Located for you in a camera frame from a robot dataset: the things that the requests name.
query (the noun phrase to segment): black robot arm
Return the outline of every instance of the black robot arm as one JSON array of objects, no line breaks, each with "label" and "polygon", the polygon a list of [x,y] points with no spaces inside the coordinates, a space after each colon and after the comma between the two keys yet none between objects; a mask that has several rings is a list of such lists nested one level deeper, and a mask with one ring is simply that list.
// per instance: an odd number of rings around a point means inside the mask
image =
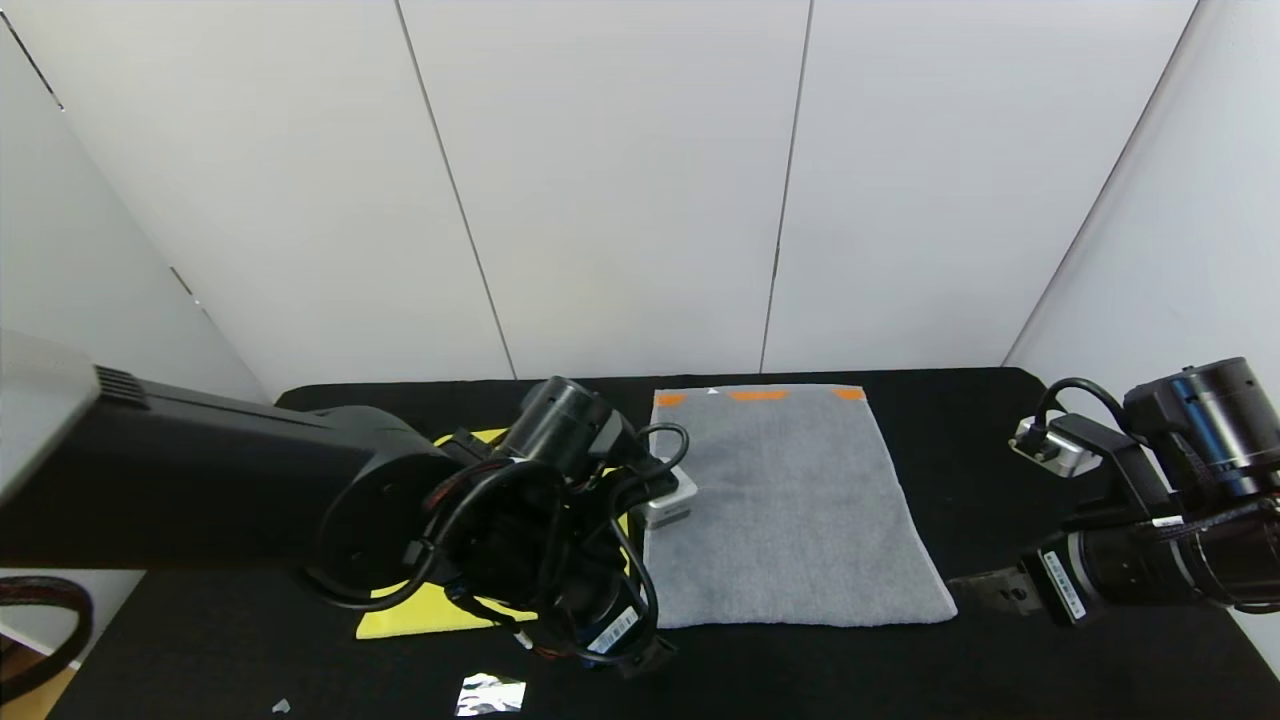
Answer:
[{"label": "black robot arm", "polygon": [[[1069,387],[1097,396],[1123,432],[1048,419]],[[1024,614],[1043,606],[1062,625],[1111,605],[1280,609],[1280,420],[1243,357],[1138,386],[1123,406],[1088,380],[1055,383],[1010,446],[1062,477],[1103,474],[1106,491],[1018,568],[952,587]]]},{"label": "black robot arm", "polygon": [[[23,386],[15,357],[6,352],[6,410],[19,389],[40,400],[27,407],[55,405],[76,360],[35,356],[36,382]],[[372,407],[293,413],[74,369],[83,392],[63,421],[20,438],[6,423],[0,566],[274,566],[364,611],[435,583],[547,657],[631,675],[673,652],[655,634],[657,591],[618,518],[676,489],[671,470],[689,439],[678,425],[636,429],[557,377],[495,442],[461,430],[436,447]],[[678,433],[681,452],[652,456],[655,432]],[[479,597],[539,621],[520,626]],[[620,618],[626,626],[598,642]]]}]

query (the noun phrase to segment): yellow cloth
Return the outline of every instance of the yellow cloth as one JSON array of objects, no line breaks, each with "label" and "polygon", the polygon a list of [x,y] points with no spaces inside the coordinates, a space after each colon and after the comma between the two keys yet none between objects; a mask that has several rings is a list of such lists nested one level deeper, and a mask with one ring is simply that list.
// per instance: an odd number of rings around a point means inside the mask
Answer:
[{"label": "yellow cloth", "polygon": [[[503,430],[480,430],[472,433],[484,442],[490,442]],[[448,438],[440,438],[436,445]],[[622,518],[622,529],[626,530],[626,518]],[[381,597],[396,592],[399,585],[383,588],[372,592],[372,597]],[[481,600],[480,602],[512,615],[518,621],[536,620],[532,612],[515,612],[497,602]],[[493,623],[481,620],[466,610],[460,610],[444,597],[444,588],[426,584],[404,602],[379,612],[366,612],[356,628],[356,639],[367,641],[376,638],[393,638],[397,635],[417,635],[424,633],[445,633],[449,630],[470,630],[474,628],[490,628]]]}]

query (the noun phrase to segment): barcode sticker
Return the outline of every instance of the barcode sticker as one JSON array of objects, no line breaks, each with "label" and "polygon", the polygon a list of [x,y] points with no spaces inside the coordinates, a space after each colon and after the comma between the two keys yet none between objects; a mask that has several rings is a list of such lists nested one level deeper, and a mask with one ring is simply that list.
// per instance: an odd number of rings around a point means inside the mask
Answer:
[{"label": "barcode sticker", "polygon": [[1048,568],[1048,574],[1053,577],[1053,584],[1057,585],[1057,594],[1062,596],[1062,602],[1066,603],[1071,618],[1076,620],[1084,618],[1084,603],[1080,602],[1080,596],[1075,592],[1071,579],[1066,577],[1066,570],[1062,568],[1062,562],[1059,561],[1057,553],[1051,550],[1041,557],[1044,559],[1044,566]]},{"label": "barcode sticker", "polygon": [[604,628],[603,633],[591,641],[591,644],[586,646],[586,650],[590,650],[591,652],[608,652],[609,648],[613,647],[613,643],[622,639],[622,635],[627,634],[627,630],[630,630],[639,619],[636,609],[627,607],[620,612],[612,623],[609,623],[608,628]]}]

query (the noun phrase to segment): white wall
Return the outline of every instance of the white wall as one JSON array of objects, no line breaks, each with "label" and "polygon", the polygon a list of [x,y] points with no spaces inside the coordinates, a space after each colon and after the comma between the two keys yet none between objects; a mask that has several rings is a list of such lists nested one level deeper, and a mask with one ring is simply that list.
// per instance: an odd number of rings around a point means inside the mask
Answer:
[{"label": "white wall", "polygon": [[808,9],[404,4],[520,377],[759,368]]},{"label": "white wall", "polygon": [[1192,1],[5,9],[275,396],[997,364]]},{"label": "white wall", "polygon": [[[1280,401],[1276,88],[1280,4],[1206,0],[1010,364],[1119,395],[1243,355]],[[1280,670],[1280,618],[1238,620]]]},{"label": "white wall", "polygon": [[819,0],[764,370],[1000,364],[1193,5]]},{"label": "white wall", "polygon": [[4,6],[273,398],[511,377],[392,0]]},{"label": "white wall", "polygon": [[[141,378],[265,401],[261,386],[169,272],[65,120],[0,27],[0,325],[78,348],[100,365]],[[90,589],[95,641],[142,575],[50,574]],[[47,652],[72,629],[64,615],[0,609],[0,632]]]}]

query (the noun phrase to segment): black table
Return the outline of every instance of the black table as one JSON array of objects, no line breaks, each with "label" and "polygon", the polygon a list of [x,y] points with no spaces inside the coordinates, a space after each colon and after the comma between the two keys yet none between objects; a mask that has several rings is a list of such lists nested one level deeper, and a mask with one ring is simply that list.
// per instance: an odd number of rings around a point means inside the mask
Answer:
[{"label": "black table", "polygon": [[[1043,386],[1014,369],[586,380],[634,421],[654,388],[860,384],[938,571],[1009,564],[1055,529],[1070,483],[1005,445]],[[428,436],[503,427],[527,382],[307,387],[280,405],[374,405]],[[529,682],[525,719],[1274,716],[1280,683],[1206,607],[1116,610],[1083,630],[961,603],[929,626],[737,625],[667,632],[681,656],[632,682],[545,662],[503,630],[357,642],[357,616],[279,573],[148,573],[56,706],[55,720],[443,719],[463,675]]]}]

